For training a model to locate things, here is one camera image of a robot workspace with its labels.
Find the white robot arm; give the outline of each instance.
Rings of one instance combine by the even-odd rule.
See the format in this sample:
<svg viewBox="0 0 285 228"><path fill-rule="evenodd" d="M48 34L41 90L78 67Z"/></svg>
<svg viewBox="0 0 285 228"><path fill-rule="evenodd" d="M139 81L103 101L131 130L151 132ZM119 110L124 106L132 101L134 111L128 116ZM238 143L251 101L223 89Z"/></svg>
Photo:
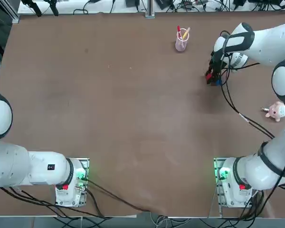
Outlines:
<svg viewBox="0 0 285 228"><path fill-rule="evenodd" d="M229 63L229 58L224 54L230 53L233 55ZM217 39L212 64L218 68L223 61L230 64L231 68L236 68L242 67L248 58L275 67L271 79L272 88L285 103L285 24L260 31L253 31L246 23L239 24L230 35L225 33Z"/></svg>
<svg viewBox="0 0 285 228"><path fill-rule="evenodd" d="M224 33L217 39L211 55L206 73L210 82L219 79L222 66L230 64L231 68L241 68L248 58L273 66L272 88L285 103L285 24L253 31L248 24L241 23L231 34ZM273 140L263 143L253 155L227 158L219 172L227 206L245 207L252 189L273 188L281 174L279 184L285 184L284 167L285 129Z"/></svg>
<svg viewBox="0 0 285 228"><path fill-rule="evenodd" d="M12 108L0 94L0 139L11 128ZM86 204L88 159L65 158L56 152L33 152L0 141L0 187L55 185L56 204Z"/></svg>

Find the plush toy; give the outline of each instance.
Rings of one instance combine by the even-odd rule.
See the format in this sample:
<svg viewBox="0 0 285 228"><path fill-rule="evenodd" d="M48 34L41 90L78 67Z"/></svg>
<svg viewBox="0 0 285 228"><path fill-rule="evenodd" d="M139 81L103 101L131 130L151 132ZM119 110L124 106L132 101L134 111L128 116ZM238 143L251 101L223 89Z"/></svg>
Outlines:
<svg viewBox="0 0 285 228"><path fill-rule="evenodd" d="M285 116L285 104L283 102L277 101L269 109L264 109L267 111L266 117L275 118L275 121L279 122L282 117Z"/></svg>

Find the brown table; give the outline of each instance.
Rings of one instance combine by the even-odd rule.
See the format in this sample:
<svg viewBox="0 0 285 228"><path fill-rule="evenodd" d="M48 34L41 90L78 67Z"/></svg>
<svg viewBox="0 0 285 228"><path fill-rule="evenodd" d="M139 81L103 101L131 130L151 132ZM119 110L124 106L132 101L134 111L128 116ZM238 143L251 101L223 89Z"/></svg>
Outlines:
<svg viewBox="0 0 285 228"><path fill-rule="evenodd" d="M203 77L220 31L243 21L266 29L285 23L285 13L22 17L0 71L0 92L14 111L4 141L87 156L90 177L136 206L168 216L208 216L213 158L248 155L267 140ZM181 54L174 48L177 25L192 29ZM285 118L274 123L259 110L277 101L271 74L271 67L247 68L233 74L229 86L238 109L277 134ZM25 189L54 200L50 186ZM138 212L98 191L95 197L106 215ZM83 209L95 213L91 201ZM52 212L0 191L0 215ZM211 216L218 215L216 200ZM274 193L263 216L285 218L285 191Z"/></svg>

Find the pen holder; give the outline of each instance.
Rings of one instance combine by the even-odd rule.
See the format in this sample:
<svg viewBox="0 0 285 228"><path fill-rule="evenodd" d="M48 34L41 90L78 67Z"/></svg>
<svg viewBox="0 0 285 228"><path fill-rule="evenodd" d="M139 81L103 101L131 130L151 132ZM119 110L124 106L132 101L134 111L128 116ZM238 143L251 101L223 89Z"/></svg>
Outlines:
<svg viewBox="0 0 285 228"><path fill-rule="evenodd" d="M187 30L185 28L182 28L180 30L181 32L181 36L183 36L185 34ZM186 45L187 45L187 41L189 39L189 33L186 35L184 40L181 40L181 38L179 38L178 33L176 33L176 42L175 42L175 48L178 51L184 51L186 49Z"/></svg>

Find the yellow pencil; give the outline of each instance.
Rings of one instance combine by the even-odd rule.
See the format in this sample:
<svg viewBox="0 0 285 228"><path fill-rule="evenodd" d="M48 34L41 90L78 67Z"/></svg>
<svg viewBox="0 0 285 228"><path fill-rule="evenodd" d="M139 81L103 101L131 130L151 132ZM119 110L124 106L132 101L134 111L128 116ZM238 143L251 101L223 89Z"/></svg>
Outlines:
<svg viewBox="0 0 285 228"><path fill-rule="evenodd" d="M184 33L184 35L182 36L182 39L184 40L187 36L187 34L189 33L190 31L190 27L187 29L187 31Z"/></svg>

